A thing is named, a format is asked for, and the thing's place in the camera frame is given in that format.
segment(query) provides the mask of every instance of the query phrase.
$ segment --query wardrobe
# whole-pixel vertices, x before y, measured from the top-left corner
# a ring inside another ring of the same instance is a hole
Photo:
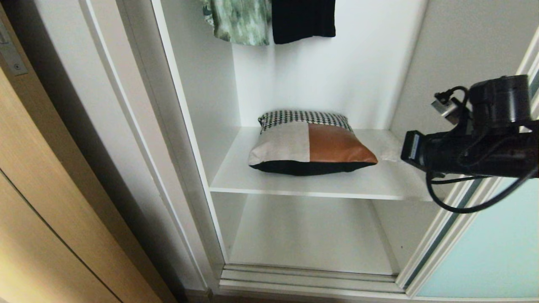
[[[455,217],[400,160],[404,134],[452,128],[434,93],[515,74],[537,43],[537,3],[337,0],[336,37],[269,46],[213,37],[200,2],[152,4],[197,168],[183,177],[202,185],[208,215],[194,216],[224,262],[219,288],[406,298]],[[309,177],[250,168],[257,118],[275,109],[346,115],[379,163]],[[437,193],[463,206],[479,186]]]

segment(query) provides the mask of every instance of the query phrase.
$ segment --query metal hinge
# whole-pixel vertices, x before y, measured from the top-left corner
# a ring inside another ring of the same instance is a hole
[[[4,57],[5,62],[8,64],[9,69],[14,75],[27,74],[28,69],[23,63],[23,59],[20,57],[19,52],[15,48],[8,30],[5,28],[4,23],[0,19],[0,54]]]

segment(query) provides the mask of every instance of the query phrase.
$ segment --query beige fabric panel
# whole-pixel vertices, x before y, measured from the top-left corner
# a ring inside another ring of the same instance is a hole
[[[290,122],[263,132],[249,154],[249,165],[278,160],[309,162],[308,125],[306,122]]]

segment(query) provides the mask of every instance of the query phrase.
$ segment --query camera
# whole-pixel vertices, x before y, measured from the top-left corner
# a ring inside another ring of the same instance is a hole
[[[462,101],[453,97],[456,91],[464,92]],[[457,86],[434,97],[432,106],[456,126],[449,132],[428,135],[407,132],[400,158],[427,173],[427,188],[435,202],[441,204],[432,184],[489,176],[519,178],[506,196],[528,178],[538,177],[539,120],[531,119],[527,75],[479,82],[469,90]],[[472,177],[432,181],[449,173]]]

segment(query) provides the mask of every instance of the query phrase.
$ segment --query black pillow bottom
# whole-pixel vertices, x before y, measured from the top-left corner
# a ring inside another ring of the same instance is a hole
[[[267,173],[278,173],[293,176],[316,176],[341,172],[351,172],[356,169],[374,165],[369,162],[299,162],[292,160],[266,161],[251,165]]]

